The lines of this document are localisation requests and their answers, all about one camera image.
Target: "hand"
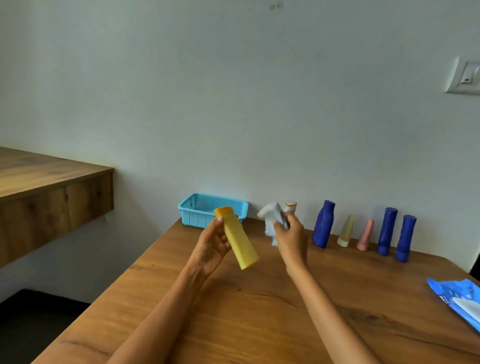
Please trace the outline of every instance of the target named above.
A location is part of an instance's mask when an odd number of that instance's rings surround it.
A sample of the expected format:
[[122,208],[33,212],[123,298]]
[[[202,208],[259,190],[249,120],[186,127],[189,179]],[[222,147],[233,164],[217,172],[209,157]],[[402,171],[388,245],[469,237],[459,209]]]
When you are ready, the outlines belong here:
[[307,237],[303,233],[303,225],[291,213],[286,214],[290,230],[285,230],[278,221],[273,223],[278,241],[278,249],[290,274],[292,269],[307,267]]
[[215,218],[202,231],[188,264],[199,268],[207,279],[231,249],[223,231],[223,217]]

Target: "switch plate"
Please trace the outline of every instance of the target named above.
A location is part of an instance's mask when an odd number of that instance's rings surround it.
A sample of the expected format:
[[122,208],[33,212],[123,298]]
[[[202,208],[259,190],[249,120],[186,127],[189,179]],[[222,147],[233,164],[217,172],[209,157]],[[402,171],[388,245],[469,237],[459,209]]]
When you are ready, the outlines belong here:
[[455,58],[445,92],[480,96],[480,61]]

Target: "plastic basket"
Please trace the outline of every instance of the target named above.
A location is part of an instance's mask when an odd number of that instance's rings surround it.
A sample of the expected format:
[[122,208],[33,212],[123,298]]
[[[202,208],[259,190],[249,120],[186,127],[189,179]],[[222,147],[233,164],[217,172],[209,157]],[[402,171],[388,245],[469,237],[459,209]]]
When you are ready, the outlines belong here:
[[223,206],[230,206],[238,215],[240,222],[247,217],[246,201],[214,194],[193,194],[179,204],[181,221],[184,225],[206,228],[215,218],[213,211]]

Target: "person's left arm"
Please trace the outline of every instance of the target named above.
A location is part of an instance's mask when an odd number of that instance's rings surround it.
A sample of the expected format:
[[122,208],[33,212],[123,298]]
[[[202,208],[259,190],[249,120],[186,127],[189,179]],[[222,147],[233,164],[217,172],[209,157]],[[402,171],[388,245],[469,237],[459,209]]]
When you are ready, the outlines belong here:
[[200,234],[187,265],[165,296],[107,363],[163,363],[198,291],[230,249],[223,219],[214,219]]

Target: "dark blue bottle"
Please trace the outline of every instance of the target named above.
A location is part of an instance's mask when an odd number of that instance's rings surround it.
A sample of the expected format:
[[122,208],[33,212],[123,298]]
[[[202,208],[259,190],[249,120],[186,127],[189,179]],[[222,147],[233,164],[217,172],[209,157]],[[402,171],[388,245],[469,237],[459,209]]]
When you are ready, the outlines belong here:
[[403,216],[402,231],[400,232],[400,240],[398,240],[395,254],[395,258],[402,263],[406,263],[408,261],[410,244],[412,243],[413,229],[415,228],[416,222],[417,218],[415,216]]
[[335,203],[325,200],[324,206],[318,213],[317,222],[315,223],[315,229],[313,229],[312,240],[315,245],[325,248],[330,237],[330,231],[333,225],[333,210],[335,209]]
[[378,238],[378,254],[389,255],[390,244],[392,243],[393,228],[395,227],[395,220],[398,210],[393,207],[385,209],[384,222],[380,230],[380,237]]

